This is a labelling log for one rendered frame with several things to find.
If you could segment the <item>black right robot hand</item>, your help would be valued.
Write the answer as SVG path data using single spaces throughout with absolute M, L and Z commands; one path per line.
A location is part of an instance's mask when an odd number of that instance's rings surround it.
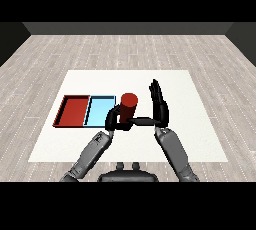
M 151 100 L 153 103 L 153 118 L 137 117 L 128 118 L 127 122 L 136 126 L 156 126 L 165 128 L 169 124 L 169 109 L 167 102 L 164 100 L 161 87 L 156 79 L 149 86 Z

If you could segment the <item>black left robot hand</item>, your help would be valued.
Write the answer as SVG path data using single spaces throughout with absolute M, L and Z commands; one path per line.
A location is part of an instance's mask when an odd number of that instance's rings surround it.
M 107 131 L 123 130 L 129 131 L 132 127 L 132 123 L 118 123 L 117 116 L 120 114 L 120 105 L 114 106 L 109 110 L 105 119 L 105 129 Z

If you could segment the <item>light blue shallow open box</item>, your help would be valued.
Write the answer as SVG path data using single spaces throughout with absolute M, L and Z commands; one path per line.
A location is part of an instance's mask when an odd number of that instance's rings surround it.
M 84 117 L 85 128 L 104 128 L 106 116 L 116 104 L 114 95 L 92 95 Z

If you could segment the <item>red can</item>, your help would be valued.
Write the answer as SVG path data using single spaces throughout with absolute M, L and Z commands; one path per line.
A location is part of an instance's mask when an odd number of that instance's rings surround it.
M 133 93 L 125 93 L 121 96 L 120 102 L 120 122 L 125 123 L 127 118 L 134 116 L 138 98 Z

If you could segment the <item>red shallow open box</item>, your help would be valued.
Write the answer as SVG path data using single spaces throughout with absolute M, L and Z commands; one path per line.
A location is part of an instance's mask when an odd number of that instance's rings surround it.
M 65 95 L 62 99 L 53 127 L 83 128 L 89 95 Z

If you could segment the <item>dark grey robot body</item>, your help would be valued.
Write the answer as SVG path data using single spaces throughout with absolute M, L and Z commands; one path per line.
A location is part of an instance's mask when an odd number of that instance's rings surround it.
M 116 169 L 101 174 L 98 182 L 158 182 L 158 178 L 155 174 L 142 171 L 138 162 L 132 163 L 131 170 L 125 170 L 124 163 L 118 162 Z

